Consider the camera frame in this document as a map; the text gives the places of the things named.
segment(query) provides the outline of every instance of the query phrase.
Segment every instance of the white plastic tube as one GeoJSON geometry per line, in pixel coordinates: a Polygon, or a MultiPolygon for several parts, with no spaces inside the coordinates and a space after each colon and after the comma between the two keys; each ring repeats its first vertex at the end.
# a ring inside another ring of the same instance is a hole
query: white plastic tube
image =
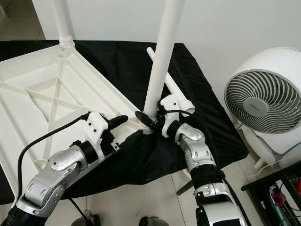
{"type": "MultiPolygon", "coordinates": [[[[146,51],[149,54],[151,60],[154,61],[155,52],[152,50],[152,48],[148,47],[146,51]]],[[[173,80],[173,78],[170,76],[168,72],[166,74],[165,84],[168,87],[170,93],[174,94],[177,97],[180,110],[187,111],[189,113],[194,113],[194,111],[196,110],[195,106],[182,93],[182,91],[180,90],[180,88],[178,87],[178,85],[175,83],[175,81],[173,80]]]]}
{"type": "Polygon", "coordinates": [[[74,41],[70,35],[62,1],[63,0],[52,0],[52,10],[55,17],[60,45],[62,48],[69,48],[74,46],[74,41]]]}
{"type": "Polygon", "coordinates": [[[155,119],[157,102],[161,98],[167,69],[174,48],[185,0],[166,0],[159,30],[156,57],[150,73],[144,113],[155,119]]]}

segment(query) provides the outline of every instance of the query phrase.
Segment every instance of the electric fan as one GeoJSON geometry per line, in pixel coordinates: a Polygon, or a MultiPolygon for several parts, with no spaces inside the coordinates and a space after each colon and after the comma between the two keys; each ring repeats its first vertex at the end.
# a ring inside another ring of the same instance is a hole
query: electric fan
{"type": "Polygon", "coordinates": [[[301,50],[271,48],[247,60],[225,88],[255,164],[285,168],[301,160],[301,50]]]}

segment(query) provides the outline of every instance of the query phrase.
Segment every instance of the fan grille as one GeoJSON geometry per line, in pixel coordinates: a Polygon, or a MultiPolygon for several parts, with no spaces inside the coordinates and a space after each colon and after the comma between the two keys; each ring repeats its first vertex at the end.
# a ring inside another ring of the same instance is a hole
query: fan grille
{"type": "Polygon", "coordinates": [[[226,87],[225,101],[238,120],[259,132],[283,133],[301,120],[297,90],[275,74],[252,71],[235,76],[226,87]],[[267,106],[262,116],[253,116],[244,108],[244,102],[253,97],[267,106]]]}

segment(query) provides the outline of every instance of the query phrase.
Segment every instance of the black cloth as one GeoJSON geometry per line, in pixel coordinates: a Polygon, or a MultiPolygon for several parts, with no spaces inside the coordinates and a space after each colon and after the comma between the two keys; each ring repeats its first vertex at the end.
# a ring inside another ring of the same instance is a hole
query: black cloth
{"type": "MultiPolygon", "coordinates": [[[[57,41],[51,40],[2,41],[0,59],[56,44],[57,41]]],[[[76,50],[140,110],[143,110],[151,74],[152,61],[146,52],[149,46],[155,49],[156,45],[127,41],[75,41],[76,50]]],[[[205,119],[214,144],[206,143],[209,147],[215,146],[220,166],[245,158],[247,148],[184,44],[175,44],[168,71],[195,105],[195,115],[205,119]]],[[[168,94],[164,87],[162,97],[168,94]]],[[[180,120],[205,131],[191,117],[181,117],[180,120]]],[[[121,152],[69,187],[64,196],[74,198],[95,194],[123,184],[141,185],[186,168],[180,147],[158,134],[143,135],[137,131],[121,147],[121,152]]]]}

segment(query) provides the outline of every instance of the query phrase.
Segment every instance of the black plastic part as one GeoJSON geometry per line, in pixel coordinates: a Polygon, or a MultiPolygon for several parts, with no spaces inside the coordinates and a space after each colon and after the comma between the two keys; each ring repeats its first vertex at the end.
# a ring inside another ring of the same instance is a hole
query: black plastic part
{"type": "Polygon", "coordinates": [[[204,204],[211,204],[215,202],[225,202],[225,201],[230,201],[229,196],[225,194],[204,197],[204,194],[202,192],[199,192],[196,196],[196,202],[198,206],[202,206],[204,204]]]}
{"type": "Polygon", "coordinates": [[[213,226],[241,226],[239,219],[223,220],[213,224],[213,226]]]}
{"type": "Polygon", "coordinates": [[[187,184],[185,184],[183,187],[181,187],[176,193],[177,193],[177,195],[181,195],[184,192],[191,189],[192,187],[193,187],[193,182],[192,182],[192,180],[190,180],[189,182],[187,182],[187,184]]]}
{"type": "Polygon", "coordinates": [[[198,226],[210,226],[207,214],[202,206],[196,209],[196,217],[198,226]]]}
{"type": "Polygon", "coordinates": [[[1,226],[44,226],[47,219],[31,215],[14,206],[1,226]]]}
{"type": "Polygon", "coordinates": [[[97,153],[89,141],[85,141],[79,145],[83,151],[88,164],[95,162],[98,159],[97,153]]]}
{"type": "Polygon", "coordinates": [[[211,164],[193,168],[190,175],[195,189],[210,183],[222,183],[222,179],[225,177],[221,170],[211,164]]]}
{"type": "Polygon", "coordinates": [[[112,147],[111,143],[114,141],[114,135],[106,129],[102,134],[102,142],[100,143],[100,147],[103,151],[104,156],[109,154],[115,154],[116,150],[112,147]]]}
{"type": "Polygon", "coordinates": [[[174,139],[177,130],[179,129],[179,127],[182,125],[183,123],[179,122],[178,120],[174,120],[170,126],[167,129],[167,135],[169,135],[169,137],[171,137],[171,139],[174,139]]]}
{"type": "Polygon", "coordinates": [[[111,120],[108,120],[106,117],[101,115],[104,120],[108,123],[108,129],[114,129],[117,126],[120,126],[122,123],[125,123],[128,120],[128,117],[126,115],[120,115],[115,118],[112,118],[111,120]]]}
{"type": "Polygon", "coordinates": [[[81,141],[80,140],[76,140],[69,147],[71,147],[73,145],[79,146],[80,144],[81,144],[81,141]]]}
{"type": "Polygon", "coordinates": [[[94,226],[94,224],[93,224],[93,222],[92,222],[91,220],[87,220],[87,221],[85,222],[85,225],[86,225],[86,226],[94,226]]]}
{"type": "Polygon", "coordinates": [[[151,129],[156,129],[157,124],[152,119],[150,119],[147,114],[144,114],[140,111],[135,111],[135,115],[144,125],[148,126],[151,129]]]}
{"type": "Polygon", "coordinates": [[[100,226],[100,218],[98,215],[94,214],[94,226],[100,226]]]}

